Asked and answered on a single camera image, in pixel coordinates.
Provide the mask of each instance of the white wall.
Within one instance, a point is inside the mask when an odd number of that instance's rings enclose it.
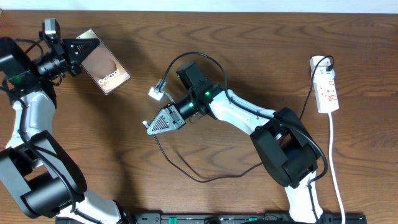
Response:
[[[398,13],[398,0],[1,0],[1,9]]]

